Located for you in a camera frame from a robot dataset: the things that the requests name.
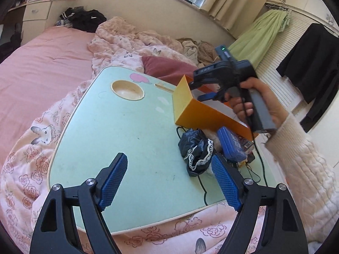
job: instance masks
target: blue plastic box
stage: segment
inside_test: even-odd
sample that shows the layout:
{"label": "blue plastic box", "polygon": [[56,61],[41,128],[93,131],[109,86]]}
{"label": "blue plastic box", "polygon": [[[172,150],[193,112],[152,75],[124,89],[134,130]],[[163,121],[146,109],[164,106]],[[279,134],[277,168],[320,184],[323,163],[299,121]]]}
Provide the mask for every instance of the blue plastic box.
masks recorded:
{"label": "blue plastic box", "polygon": [[226,127],[220,128],[217,133],[226,159],[241,162],[247,158],[235,133]]}

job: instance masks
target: metal screw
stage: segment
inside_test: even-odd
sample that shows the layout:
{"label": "metal screw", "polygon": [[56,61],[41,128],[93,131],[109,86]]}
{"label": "metal screw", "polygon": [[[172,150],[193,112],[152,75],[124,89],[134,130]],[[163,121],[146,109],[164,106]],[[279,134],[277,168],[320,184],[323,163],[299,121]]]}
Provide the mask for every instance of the metal screw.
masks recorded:
{"label": "metal screw", "polygon": [[247,185],[252,185],[252,184],[253,184],[253,179],[251,179],[251,178],[245,178],[245,183],[246,183]]}
{"label": "metal screw", "polygon": [[86,181],[86,184],[87,185],[92,185],[95,183],[95,179],[94,178],[89,178],[87,181]]}
{"label": "metal screw", "polygon": [[52,189],[53,189],[54,191],[58,191],[58,190],[60,189],[60,187],[61,187],[60,184],[54,184],[53,187],[52,187]]}
{"label": "metal screw", "polygon": [[287,189],[286,185],[282,183],[278,185],[278,188],[282,191],[285,191]]}

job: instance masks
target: sweater sleeve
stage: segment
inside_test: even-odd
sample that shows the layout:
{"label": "sweater sleeve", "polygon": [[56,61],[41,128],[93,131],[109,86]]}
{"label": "sweater sleeve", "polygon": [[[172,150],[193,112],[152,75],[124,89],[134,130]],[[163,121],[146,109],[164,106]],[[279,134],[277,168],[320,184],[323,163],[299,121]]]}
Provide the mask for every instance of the sweater sleeve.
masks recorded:
{"label": "sweater sleeve", "polygon": [[323,243],[338,220],[335,174],[293,115],[266,143],[283,169],[308,242]]}

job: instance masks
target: light green garment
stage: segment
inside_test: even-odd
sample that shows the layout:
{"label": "light green garment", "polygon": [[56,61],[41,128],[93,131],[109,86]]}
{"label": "light green garment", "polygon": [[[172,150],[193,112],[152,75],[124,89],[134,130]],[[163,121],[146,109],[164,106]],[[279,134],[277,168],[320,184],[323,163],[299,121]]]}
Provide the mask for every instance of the light green garment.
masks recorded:
{"label": "light green garment", "polygon": [[277,33],[283,31],[288,22],[289,12],[269,10],[255,20],[251,27],[228,49],[235,59],[250,60],[256,69]]}

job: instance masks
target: pillow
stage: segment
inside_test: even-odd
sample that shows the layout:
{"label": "pillow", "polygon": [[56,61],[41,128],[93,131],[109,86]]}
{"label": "pillow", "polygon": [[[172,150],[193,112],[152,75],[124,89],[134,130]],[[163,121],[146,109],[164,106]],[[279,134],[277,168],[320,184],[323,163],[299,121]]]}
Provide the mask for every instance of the pillow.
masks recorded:
{"label": "pillow", "polygon": [[193,71],[197,69],[197,67],[185,62],[164,57],[143,56],[141,60],[144,64],[145,74],[175,86],[178,85],[184,75],[193,78]]}

